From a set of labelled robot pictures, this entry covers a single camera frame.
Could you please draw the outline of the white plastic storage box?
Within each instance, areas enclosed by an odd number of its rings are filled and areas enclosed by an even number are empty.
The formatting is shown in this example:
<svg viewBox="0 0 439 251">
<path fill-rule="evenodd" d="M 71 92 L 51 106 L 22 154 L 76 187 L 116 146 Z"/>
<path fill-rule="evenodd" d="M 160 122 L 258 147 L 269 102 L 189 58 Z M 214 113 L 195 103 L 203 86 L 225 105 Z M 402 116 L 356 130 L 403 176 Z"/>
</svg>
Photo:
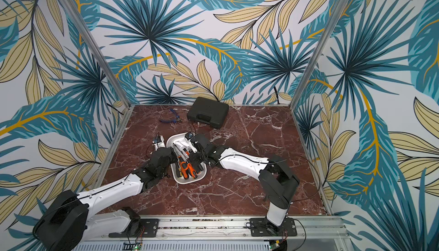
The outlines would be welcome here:
<svg viewBox="0 0 439 251">
<path fill-rule="evenodd" d="M 166 147 L 171 148 L 177 156 L 177 162 L 171 164 L 170 166 L 171 166 L 171 173 L 173 175 L 173 179 L 175 180 L 175 182 L 177 184 L 181 184 L 181 185 L 186 185 L 186 184 L 198 182 L 198 181 L 202 180 L 207 174 L 206 164 L 202 163 L 201 164 L 202 169 L 195 169 L 196 172 L 198 173 L 197 179 L 190 177 L 189 179 L 185 180 L 183 178 L 183 175 L 182 175 L 180 168 L 179 168 L 179 162 L 186 161 L 187 163 L 189 163 L 188 162 L 189 154 L 191 152 L 197 151 L 191 144 L 189 144 L 189 141 L 185 139 L 185 135 L 187 133 L 188 132 L 173 135 L 166 142 Z"/>
</svg>

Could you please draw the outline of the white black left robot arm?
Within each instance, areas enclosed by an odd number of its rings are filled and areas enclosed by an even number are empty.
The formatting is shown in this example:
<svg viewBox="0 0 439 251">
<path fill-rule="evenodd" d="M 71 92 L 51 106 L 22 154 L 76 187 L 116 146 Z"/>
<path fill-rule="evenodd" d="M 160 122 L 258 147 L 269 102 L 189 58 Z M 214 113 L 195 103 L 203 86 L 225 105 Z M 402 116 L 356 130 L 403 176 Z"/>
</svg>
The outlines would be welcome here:
<svg viewBox="0 0 439 251">
<path fill-rule="evenodd" d="M 62 192 L 35 224 L 33 236 L 48 251 L 71 251 L 80 242 L 103 235 L 137 237 L 143 231 L 138 213 L 129 207 L 105 214 L 102 210 L 157 185 L 176 160 L 173 149 L 158 148 L 143 167 L 122 179 L 80 193 Z"/>
</svg>

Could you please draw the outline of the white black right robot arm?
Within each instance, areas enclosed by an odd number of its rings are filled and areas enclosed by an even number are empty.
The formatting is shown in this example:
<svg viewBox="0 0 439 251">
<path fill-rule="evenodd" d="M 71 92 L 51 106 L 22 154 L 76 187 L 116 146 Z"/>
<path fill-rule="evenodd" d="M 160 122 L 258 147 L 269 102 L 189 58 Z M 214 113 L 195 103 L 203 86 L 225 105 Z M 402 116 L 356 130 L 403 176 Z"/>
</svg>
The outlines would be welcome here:
<svg viewBox="0 0 439 251">
<path fill-rule="evenodd" d="M 215 145 L 203 134 L 189 132 L 185 139 L 197 150 L 195 158 L 211 168 L 240 172 L 259 181 L 270 202 L 265 217 L 267 226 L 273 229 L 281 227 L 300 185 L 299 178 L 286 160 L 279 156 L 247 155 L 231 147 Z"/>
</svg>

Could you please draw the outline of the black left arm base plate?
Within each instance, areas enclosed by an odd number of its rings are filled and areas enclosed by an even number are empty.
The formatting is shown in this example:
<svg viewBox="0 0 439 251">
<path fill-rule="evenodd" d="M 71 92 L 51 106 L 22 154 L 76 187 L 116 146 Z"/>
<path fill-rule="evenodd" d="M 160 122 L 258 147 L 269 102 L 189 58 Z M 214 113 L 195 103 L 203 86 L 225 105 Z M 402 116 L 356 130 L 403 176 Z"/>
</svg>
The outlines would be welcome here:
<svg viewBox="0 0 439 251">
<path fill-rule="evenodd" d="M 139 219 L 131 221 L 128 227 L 120 233 L 110 233 L 110 238 L 155 238 L 159 219 Z"/>
</svg>

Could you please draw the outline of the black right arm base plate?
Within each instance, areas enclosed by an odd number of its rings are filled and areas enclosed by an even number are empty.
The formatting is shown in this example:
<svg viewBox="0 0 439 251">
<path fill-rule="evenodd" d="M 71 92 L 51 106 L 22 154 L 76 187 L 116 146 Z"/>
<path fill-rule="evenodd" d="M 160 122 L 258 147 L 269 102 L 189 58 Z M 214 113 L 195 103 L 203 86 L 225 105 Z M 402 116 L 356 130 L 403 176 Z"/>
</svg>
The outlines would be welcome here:
<svg viewBox="0 0 439 251">
<path fill-rule="evenodd" d="M 286 217 L 280 226 L 269 222 L 266 218 L 251 218 L 248 222 L 252 237 L 297 236 L 297 229 L 292 218 Z"/>
</svg>

